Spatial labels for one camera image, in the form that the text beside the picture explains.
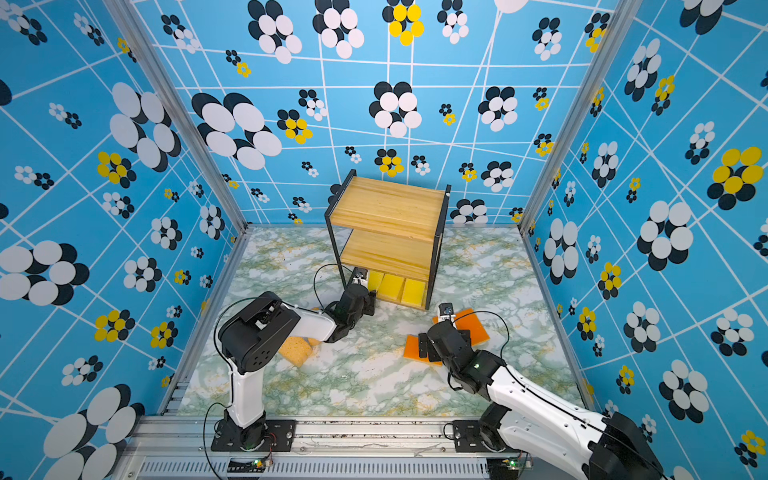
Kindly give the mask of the yellow sponge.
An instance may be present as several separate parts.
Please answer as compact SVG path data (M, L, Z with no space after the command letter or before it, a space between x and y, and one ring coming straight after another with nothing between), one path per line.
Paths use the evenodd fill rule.
M369 291L377 291L383 280L384 273L374 270L369 270L367 274L367 286Z
M425 282L406 279L403 284L400 302L413 308L422 308L424 306L426 289L427 284Z
M391 302L396 302L401 298L405 279L403 277L385 274L377 289L377 297Z

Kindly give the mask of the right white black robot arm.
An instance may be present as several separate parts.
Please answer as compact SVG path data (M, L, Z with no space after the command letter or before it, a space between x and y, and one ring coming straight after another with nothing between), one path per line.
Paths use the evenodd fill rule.
M427 338L459 386L489 402L480 417L491 450L521 450L575 479L662 479L663 467L629 417L568 402L526 380L500 356L475 350L449 321Z

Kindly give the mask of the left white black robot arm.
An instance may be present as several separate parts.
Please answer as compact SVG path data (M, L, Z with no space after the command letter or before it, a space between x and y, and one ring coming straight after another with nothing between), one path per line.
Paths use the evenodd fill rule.
M230 371L231 400L214 427L211 449L222 452L288 451L294 428L270 426L263 405L264 373L286 340L297 337L335 343L365 315L375 313L376 293L349 284L341 298L321 311L290 305L271 291L262 293L227 320L216 338Z

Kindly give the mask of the orange sponge front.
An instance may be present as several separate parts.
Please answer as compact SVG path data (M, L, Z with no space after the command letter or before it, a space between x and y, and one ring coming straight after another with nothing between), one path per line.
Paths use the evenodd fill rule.
M408 335L406 337L403 357L405 359L421 362L423 364L430 364L433 366L441 365L441 362L439 360L430 361L427 356L425 357L419 356L419 340L418 340L418 337L414 335Z

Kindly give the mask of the orange sponge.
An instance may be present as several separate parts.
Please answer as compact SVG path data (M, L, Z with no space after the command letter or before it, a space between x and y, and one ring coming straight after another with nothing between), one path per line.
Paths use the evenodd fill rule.
M456 321L456 315L439 315L432 318L433 324L437 324L442 321L450 321L451 323L455 323Z
M418 340L418 337L414 335L408 335L406 337L403 357L405 359L421 362L423 364L430 364L433 366L441 365L441 362L439 360L430 361L427 356L425 357L419 356L419 340Z
M456 314L454 326L462 337L468 340L473 347L486 343L490 339L485 327L480 322L475 311L471 308Z

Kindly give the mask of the orange sponge middle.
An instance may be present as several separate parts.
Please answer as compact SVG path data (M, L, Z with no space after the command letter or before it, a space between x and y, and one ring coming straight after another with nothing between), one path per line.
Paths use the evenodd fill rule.
M433 324L437 324L442 321L450 321L451 323L455 323L456 321L456 315L439 315L432 318Z

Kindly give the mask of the orange sponge right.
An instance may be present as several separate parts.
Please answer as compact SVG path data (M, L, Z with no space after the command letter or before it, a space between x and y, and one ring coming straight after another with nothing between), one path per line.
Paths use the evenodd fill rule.
M468 340L473 347L486 343L490 339L485 327L480 322L475 311L471 308L456 314L454 326L462 337Z

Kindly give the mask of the tan sponge upper right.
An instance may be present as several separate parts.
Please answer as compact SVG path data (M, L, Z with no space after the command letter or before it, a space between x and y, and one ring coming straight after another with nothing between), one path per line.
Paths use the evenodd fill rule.
M318 308L312 309L312 314L307 320L307 333L305 335L312 347L323 342L326 326L327 322L322 316L322 312Z

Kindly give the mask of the tan sponge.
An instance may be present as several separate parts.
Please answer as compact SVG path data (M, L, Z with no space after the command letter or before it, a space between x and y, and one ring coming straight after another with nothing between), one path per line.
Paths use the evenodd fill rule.
M290 336L283 342L278 353L293 366L300 368L311 357L313 348L308 340Z
M305 335L312 347L323 342L326 326L327 322L322 316L322 312L318 308L312 309L312 314L307 320L307 333Z

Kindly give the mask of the tan sponge lower left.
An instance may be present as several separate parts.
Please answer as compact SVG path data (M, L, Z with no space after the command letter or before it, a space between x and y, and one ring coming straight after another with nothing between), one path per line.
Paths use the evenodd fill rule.
M300 368L311 357L313 348L308 340L290 336L283 342L278 353L293 366Z

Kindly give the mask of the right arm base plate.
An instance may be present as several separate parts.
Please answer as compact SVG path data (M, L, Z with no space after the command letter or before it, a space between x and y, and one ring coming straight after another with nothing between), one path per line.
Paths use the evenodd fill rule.
M454 420L450 423L451 432L446 432L453 442L456 453L511 454L521 453L504 444L500 438L491 438L488 429L484 429L478 420Z

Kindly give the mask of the wooden three-tier shelf black frame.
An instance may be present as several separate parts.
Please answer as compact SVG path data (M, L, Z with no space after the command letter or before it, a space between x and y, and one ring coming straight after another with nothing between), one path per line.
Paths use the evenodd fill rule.
M361 177L351 169L331 187L324 214L340 278L346 266L427 284L430 308L452 187L442 190Z

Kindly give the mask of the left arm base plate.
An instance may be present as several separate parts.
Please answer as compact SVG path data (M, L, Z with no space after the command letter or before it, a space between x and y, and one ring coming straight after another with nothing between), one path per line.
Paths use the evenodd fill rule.
M257 420L241 428L233 420L220 420L214 426L210 443L214 452L290 452L295 438L295 420Z

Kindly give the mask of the aluminium front rail frame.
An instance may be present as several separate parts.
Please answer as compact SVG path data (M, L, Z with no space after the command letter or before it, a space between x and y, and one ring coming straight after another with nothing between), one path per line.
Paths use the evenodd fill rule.
M531 450L494 453L474 418L305 417L280 451L218 452L201 417L151 417L137 427L115 479L564 479Z

